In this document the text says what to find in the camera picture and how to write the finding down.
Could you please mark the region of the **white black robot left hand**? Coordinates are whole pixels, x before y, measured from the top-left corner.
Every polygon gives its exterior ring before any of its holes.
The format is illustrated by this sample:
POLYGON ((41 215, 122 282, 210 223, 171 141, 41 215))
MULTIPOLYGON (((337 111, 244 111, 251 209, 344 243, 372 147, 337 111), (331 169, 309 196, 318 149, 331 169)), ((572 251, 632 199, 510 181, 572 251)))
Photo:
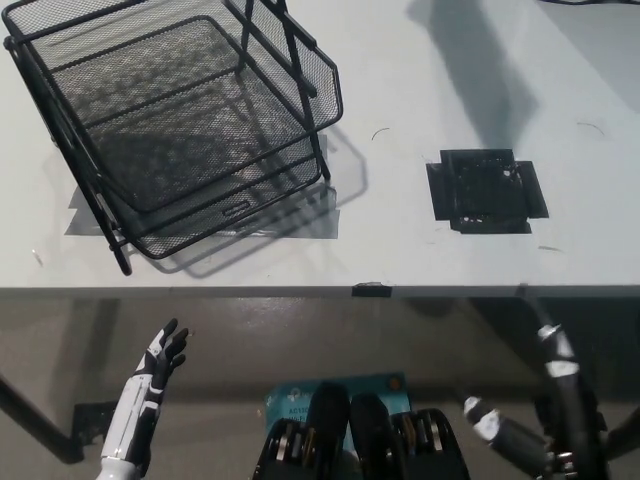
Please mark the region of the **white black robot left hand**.
POLYGON ((101 456, 126 461, 144 475, 168 380, 184 363, 189 330, 173 318, 153 338, 126 381, 101 456))

